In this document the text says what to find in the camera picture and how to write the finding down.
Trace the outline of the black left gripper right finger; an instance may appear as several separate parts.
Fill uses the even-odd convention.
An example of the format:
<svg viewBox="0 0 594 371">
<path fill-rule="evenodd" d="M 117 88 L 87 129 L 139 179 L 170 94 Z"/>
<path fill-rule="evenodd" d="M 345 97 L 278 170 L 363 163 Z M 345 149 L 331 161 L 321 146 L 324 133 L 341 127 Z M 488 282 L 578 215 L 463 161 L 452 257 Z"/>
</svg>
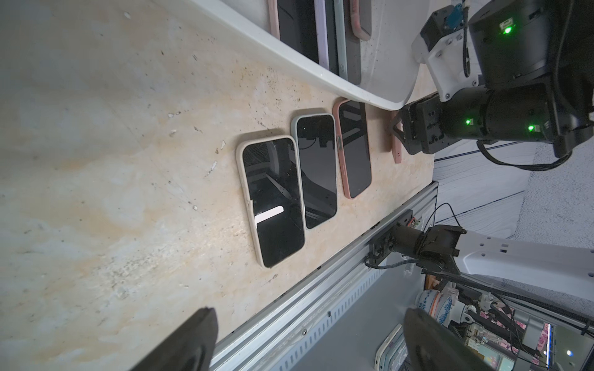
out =
<svg viewBox="0 0 594 371">
<path fill-rule="evenodd" d="M 476 353 L 422 309 L 408 309 L 403 328 L 413 370 L 492 370 Z"/>
</svg>

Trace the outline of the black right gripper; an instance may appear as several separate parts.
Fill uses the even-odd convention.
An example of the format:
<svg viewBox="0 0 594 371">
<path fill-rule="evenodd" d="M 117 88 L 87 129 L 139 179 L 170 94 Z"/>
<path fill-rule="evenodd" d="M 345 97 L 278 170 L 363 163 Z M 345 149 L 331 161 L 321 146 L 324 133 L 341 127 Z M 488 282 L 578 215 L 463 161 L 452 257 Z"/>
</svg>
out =
<svg viewBox="0 0 594 371">
<path fill-rule="evenodd" d="M 436 154 L 460 140 L 549 143 L 561 158 L 592 139 L 593 128 L 555 101 L 550 83 L 503 90 L 464 88 L 448 101 L 438 93 L 401 109 L 401 143 L 415 155 Z"/>
</svg>

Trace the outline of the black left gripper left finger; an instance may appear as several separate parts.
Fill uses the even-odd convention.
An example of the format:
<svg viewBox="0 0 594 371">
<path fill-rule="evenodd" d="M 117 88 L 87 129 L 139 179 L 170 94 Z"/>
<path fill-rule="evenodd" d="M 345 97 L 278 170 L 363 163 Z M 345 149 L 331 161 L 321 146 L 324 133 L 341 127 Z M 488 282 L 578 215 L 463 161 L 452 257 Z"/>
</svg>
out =
<svg viewBox="0 0 594 371">
<path fill-rule="evenodd" d="M 208 370 L 217 336 L 215 309 L 199 309 L 131 370 Z"/>
</svg>

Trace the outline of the black phone pink case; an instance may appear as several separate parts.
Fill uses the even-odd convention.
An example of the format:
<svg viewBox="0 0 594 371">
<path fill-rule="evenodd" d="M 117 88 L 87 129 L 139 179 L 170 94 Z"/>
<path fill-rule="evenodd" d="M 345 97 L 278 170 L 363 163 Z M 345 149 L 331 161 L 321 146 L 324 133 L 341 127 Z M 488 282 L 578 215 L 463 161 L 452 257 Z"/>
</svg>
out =
<svg viewBox="0 0 594 371">
<path fill-rule="evenodd" d="M 391 112 L 391 122 L 394 122 L 390 128 L 396 127 L 398 130 L 402 130 L 402 119 L 399 111 Z M 394 135 L 391 137 L 391 154 L 395 164 L 402 163 L 402 143 Z"/>
<path fill-rule="evenodd" d="M 355 199 L 372 182 L 371 153 L 365 104 L 339 100 L 333 108 L 337 154 L 344 195 Z"/>
</svg>

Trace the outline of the black phone cream case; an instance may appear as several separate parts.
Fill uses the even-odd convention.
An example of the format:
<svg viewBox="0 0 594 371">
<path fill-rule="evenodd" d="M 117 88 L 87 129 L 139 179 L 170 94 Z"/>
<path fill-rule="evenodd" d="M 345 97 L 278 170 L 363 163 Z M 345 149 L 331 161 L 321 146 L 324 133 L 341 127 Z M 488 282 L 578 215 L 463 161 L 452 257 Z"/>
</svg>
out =
<svg viewBox="0 0 594 371">
<path fill-rule="evenodd" d="M 242 142 L 236 161 L 259 264 L 272 268 L 306 244 L 299 155 L 288 135 Z"/>
</svg>

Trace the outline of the black phone green case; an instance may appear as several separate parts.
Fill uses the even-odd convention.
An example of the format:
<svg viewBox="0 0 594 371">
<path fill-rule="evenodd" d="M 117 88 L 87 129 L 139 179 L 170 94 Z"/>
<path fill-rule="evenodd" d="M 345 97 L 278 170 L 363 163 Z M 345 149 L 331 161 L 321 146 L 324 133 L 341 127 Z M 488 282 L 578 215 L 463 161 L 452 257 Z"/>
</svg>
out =
<svg viewBox="0 0 594 371">
<path fill-rule="evenodd" d="M 331 114 L 294 117 L 292 137 L 301 169 L 306 228 L 312 230 L 337 214 L 337 136 Z"/>
</svg>

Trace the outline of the black phone lilac case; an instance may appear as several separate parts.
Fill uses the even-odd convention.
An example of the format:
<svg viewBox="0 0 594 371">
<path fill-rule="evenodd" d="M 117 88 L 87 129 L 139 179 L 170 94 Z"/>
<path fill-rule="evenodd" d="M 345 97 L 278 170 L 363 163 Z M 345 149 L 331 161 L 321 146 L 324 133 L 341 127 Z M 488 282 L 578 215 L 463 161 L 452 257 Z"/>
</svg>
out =
<svg viewBox="0 0 594 371">
<path fill-rule="evenodd" d="M 333 74 L 339 74 L 337 55 L 337 36 L 335 27 L 334 2 L 314 1 L 316 37 L 319 65 Z"/>
</svg>

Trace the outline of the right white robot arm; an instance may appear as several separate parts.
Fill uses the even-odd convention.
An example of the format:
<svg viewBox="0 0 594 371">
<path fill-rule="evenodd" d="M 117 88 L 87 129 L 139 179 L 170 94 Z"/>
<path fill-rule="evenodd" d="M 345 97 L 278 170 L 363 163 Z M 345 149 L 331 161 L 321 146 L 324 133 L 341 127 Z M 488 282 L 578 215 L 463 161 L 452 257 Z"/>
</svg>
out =
<svg viewBox="0 0 594 371">
<path fill-rule="evenodd" d="M 433 153 L 458 139 L 475 139 L 480 152 L 504 165 L 486 149 L 498 140 L 548 142 L 560 166 L 571 155 L 562 147 L 558 110 L 545 83 L 491 91 L 466 88 L 447 102 L 438 94 L 404 106 L 393 120 L 392 133 L 406 151 Z M 506 241 L 463 227 L 436 225 L 426 232 L 392 227 L 385 247 L 436 273 L 486 275 L 538 286 L 591 301 L 593 252 L 522 241 Z"/>
</svg>

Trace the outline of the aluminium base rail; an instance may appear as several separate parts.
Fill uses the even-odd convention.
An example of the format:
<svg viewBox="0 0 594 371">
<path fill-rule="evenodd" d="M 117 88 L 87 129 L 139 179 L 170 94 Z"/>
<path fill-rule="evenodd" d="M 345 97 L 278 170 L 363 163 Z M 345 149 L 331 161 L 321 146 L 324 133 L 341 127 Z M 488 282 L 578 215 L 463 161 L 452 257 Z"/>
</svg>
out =
<svg viewBox="0 0 594 371">
<path fill-rule="evenodd" d="M 210 368 L 293 369 L 381 278 L 382 271 L 364 265 L 371 240 L 408 210 L 429 215 L 438 195 L 433 182 L 221 340 Z"/>
</svg>

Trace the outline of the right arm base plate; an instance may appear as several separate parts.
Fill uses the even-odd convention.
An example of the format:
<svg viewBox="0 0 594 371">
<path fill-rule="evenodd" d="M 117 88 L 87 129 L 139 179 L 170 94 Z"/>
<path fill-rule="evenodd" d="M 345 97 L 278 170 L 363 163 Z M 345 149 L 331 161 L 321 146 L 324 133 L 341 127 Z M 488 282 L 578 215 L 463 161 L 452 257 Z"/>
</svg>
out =
<svg viewBox="0 0 594 371">
<path fill-rule="evenodd" d="M 380 232 L 368 242 L 369 252 L 366 256 L 367 264 L 379 266 L 390 254 L 394 247 L 394 236 L 392 231 L 396 227 L 408 227 L 413 221 L 413 210 L 407 209 L 401 213 L 391 224 L 380 230 Z"/>
</svg>

